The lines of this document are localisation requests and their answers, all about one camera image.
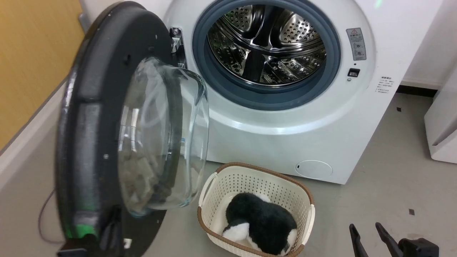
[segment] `brown basket rim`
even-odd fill
[[[309,202],[314,205],[313,195],[311,194],[311,192],[309,191],[309,189],[306,186],[304,186],[300,182],[296,181],[295,179],[289,178],[289,177],[287,177],[287,176],[285,176],[285,175],[283,175],[281,173],[275,172],[275,171],[271,171],[271,170],[268,170],[268,169],[265,169],[265,168],[262,168],[262,167],[259,167],[259,166],[250,165],[250,164],[246,164],[246,163],[242,163],[242,162],[230,162],[230,163],[227,163],[227,164],[224,164],[224,165],[220,166],[216,170],[216,173],[220,173],[223,169],[228,168],[228,167],[232,167],[232,166],[240,166],[240,167],[244,167],[244,168],[249,168],[249,169],[265,172],[265,173],[268,173],[270,175],[273,175],[273,176],[285,179],[285,180],[287,180],[289,182],[292,182],[292,183],[296,184],[297,186],[301,187],[306,192],[306,194],[309,197]],[[264,253],[264,252],[261,252],[261,251],[258,251],[258,250],[243,246],[243,245],[241,245],[239,243],[230,241],[227,238],[225,238],[225,237],[217,234],[216,232],[212,231],[203,222],[202,208],[200,206],[198,206],[198,208],[197,208],[197,217],[198,217],[198,223],[203,228],[203,230],[206,233],[214,236],[215,238],[217,238],[217,239],[219,239],[219,240],[221,240],[221,241],[223,241],[223,242],[225,242],[225,243],[227,243],[227,244],[229,244],[231,246],[234,246],[234,247],[236,247],[238,249],[241,249],[243,251],[250,252],[250,253],[253,253],[253,254],[256,254],[256,255],[259,255],[259,256],[263,256],[263,257],[273,257],[273,256],[275,256],[275,255]],[[303,251],[303,249],[304,249],[304,245],[301,244],[295,251],[288,253],[287,256],[291,256],[291,257],[298,256]]]

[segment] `beige plastic basket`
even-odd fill
[[[273,255],[257,251],[243,242],[233,242],[221,236],[227,220],[225,211],[238,193],[267,195],[272,203],[286,208],[298,226],[297,241],[287,256],[297,256],[313,229],[315,209],[313,196],[298,181],[257,166],[232,162],[221,166],[203,186],[198,201],[197,216],[209,239],[225,250],[242,257]]]

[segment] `warning label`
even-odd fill
[[[395,83],[392,80],[392,77],[382,76],[376,85],[375,92],[380,94],[388,94],[392,90],[394,84]]]
[[[347,36],[352,48],[352,57],[354,61],[361,61],[367,59],[367,51],[365,49],[365,41],[361,28],[348,28],[346,29]]]

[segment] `floor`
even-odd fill
[[[316,202],[313,232],[300,257],[354,256],[350,223],[356,225],[370,257],[390,256],[375,222],[381,222],[396,240],[424,237],[439,245],[441,256],[457,255],[457,165],[430,158],[423,116],[431,101],[397,94],[346,185],[298,179],[311,189]],[[60,247],[40,241],[37,235],[37,215],[53,187],[53,144],[51,133],[0,193],[4,256],[54,256]],[[206,176],[218,166],[209,163]],[[62,239],[53,200],[43,223],[47,237]],[[234,255],[208,239],[193,202],[167,212],[145,256]]]

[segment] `stainless steel drum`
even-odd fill
[[[313,25],[291,11],[267,5],[229,11],[211,27],[208,41],[216,59],[231,74],[267,87],[306,79],[326,57]]]

